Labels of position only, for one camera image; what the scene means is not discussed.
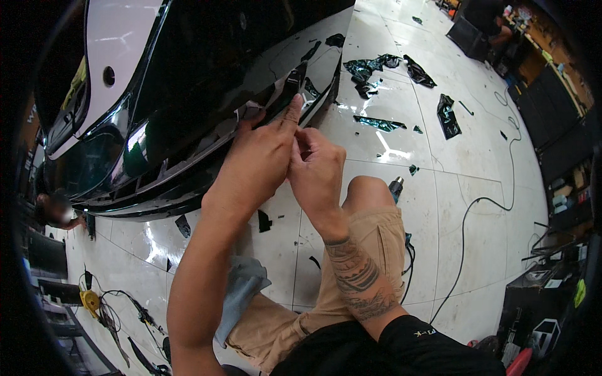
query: khaki cargo shorts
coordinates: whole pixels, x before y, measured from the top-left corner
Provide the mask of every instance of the khaki cargo shorts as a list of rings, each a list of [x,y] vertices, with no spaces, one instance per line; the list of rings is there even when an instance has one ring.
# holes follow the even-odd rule
[[[351,236],[380,266],[402,299],[405,231],[402,211],[395,206],[371,208],[349,218]],[[322,261],[320,293],[314,309],[300,315],[257,294],[230,332],[226,344],[262,372],[272,369],[307,335],[328,325],[355,320],[337,288],[326,252]]]

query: arm tattoo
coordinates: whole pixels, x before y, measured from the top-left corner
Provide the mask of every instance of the arm tattoo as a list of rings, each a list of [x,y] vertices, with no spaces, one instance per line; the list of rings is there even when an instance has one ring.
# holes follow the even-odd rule
[[[358,319],[365,321],[389,312],[399,305],[393,288],[380,287],[369,291],[380,276],[379,268],[353,239],[338,244],[326,244],[337,285],[347,307]]]
[[[399,303],[395,299],[395,294],[384,294],[385,289],[380,288],[376,295],[368,299],[352,298],[345,296],[345,301],[349,307],[357,311],[358,321],[365,321],[372,317],[381,316]]]
[[[338,267],[338,271],[351,271],[352,269],[355,269],[357,267],[357,265],[354,268],[349,268],[349,264],[343,264],[342,268],[347,269],[347,270],[339,270]],[[368,288],[370,288],[370,286],[372,286],[374,284],[374,281],[376,281],[376,279],[379,276],[379,271],[378,271],[378,267],[376,266],[376,264],[374,263],[374,260],[372,259],[372,257],[369,257],[364,266],[359,269],[359,271],[357,271],[356,273],[351,272],[351,274],[343,274],[343,273],[336,273],[337,274],[337,285],[339,286],[339,288],[341,289],[341,291],[343,292],[362,292],[362,291],[366,291]]]

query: person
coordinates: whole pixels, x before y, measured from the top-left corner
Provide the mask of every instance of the person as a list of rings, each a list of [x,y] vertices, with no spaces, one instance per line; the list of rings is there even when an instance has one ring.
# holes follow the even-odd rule
[[[226,343],[271,375],[504,375],[492,355],[410,316],[399,301],[405,232],[385,182],[358,176],[339,205],[346,151],[300,129],[302,100],[252,130],[241,122],[178,266],[167,308],[175,375],[224,375],[213,353],[231,245],[283,183],[324,240],[316,307],[297,314],[256,294]]]
[[[493,48],[510,40],[512,31],[503,25],[503,0],[470,0],[464,10],[464,18],[489,37]]]
[[[86,228],[85,216],[73,218],[71,202],[62,194],[48,193],[44,183],[44,165],[40,165],[34,179],[35,207],[34,216],[41,226],[52,226],[58,229],[71,230],[79,225]]]

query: microfiber towel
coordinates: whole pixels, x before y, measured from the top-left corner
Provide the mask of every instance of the microfiber towel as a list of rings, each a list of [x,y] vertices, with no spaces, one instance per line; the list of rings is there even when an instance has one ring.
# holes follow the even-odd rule
[[[226,338],[249,306],[251,299],[259,291],[272,284],[272,281],[267,278],[266,268],[261,266],[258,259],[248,256],[232,256],[230,261],[232,266],[228,273],[222,320],[213,336],[213,339],[222,348],[226,348]]]

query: white tile floor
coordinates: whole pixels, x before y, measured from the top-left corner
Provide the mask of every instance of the white tile floor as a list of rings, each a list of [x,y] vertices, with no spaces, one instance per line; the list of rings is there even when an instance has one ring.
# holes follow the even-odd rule
[[[445,13],[432,1],[424,0],[358,0],[355,9],[343,61],[376,58],[384,53],[408,54],[438,86],[429,89],[414,84],[401,65],[375,72],[376,77],[383,78],[379,94],[362,100],[349,73],[342,72],[337,98],[341,105],[329,108],[319,128],[347,149],[343,192],[351,178],[360,174],[386,182],[396,176],[405,179],[398,206],[403,211],[406,231],[412,233],[417,256],[404,305],[408,312],[428,321],[458,273],[461,223],[467,204],[476,197],[488,196],[510,206],[514,191],[510,212],[484,201],[471,208],[465,225],[462,274],[434,322],[439,331],[462,343],[493,334],[504,286],[527,266],[520,258],[528,255],[532,234],[542,233],[533,221],[547,223],[544,188],[529,135],[522,119],[517,119],[522,140],[512,145],[516,178],[513,190],[509,141],[501,137],[500,131],[509,140],[518,138],[516,129],[507,122],[512,115],[510,109],[515,114],[518,111],[511,101],[508,107],[502,106],[494,95],[495,91],[503,93],[504,81],[483,64],[467,58],[445,37],[452,26]],[[422,18],[422,26],[412,16]],[[443,137],[436,117],[441,93],[463,101],[474,111],[470,116],[459,104],[454,106],[462,134],[450,140]],[[397,120],[408,129],[385,134],[354,122],[354,114]],[[413,132],[415,125],[424,134]],[[412,164],[420,167],[415,176],[408,170]],[[264,294],[289,309],[309,310],[320,286],[320,270],[309,257],[321,262],[323,243],[287,183],[262,210],[273,220],[272,230],[259,233],[254,216],[237,242],[236,252],[258,258],[267,268],[273,283]],[[192,229],[199,212],[186,214]],[[175,219],[132,223],[99,218],[95,242],[89,241],[81,228],[69,232],[49,230],[56,238],[66,239],[71,282],[76,283],[85,263],[103,289],[128,291],[165,327],[173,273],[188,243]],[[169,272],[168,259],[173,264]],[[152,362],[165,363],[131,305],[119,297],[110,297],[110,304],[122,320],[120,340],[126,352],[131,353],[129,335]],[[121,371],[145,374],[133,354],[132,366],[127,368],[108,332],[89,314],[80,309],[78,317]],[[216,347],[216,354],[221,362],[238,365],[253,375],[258,373],[231,350]]]

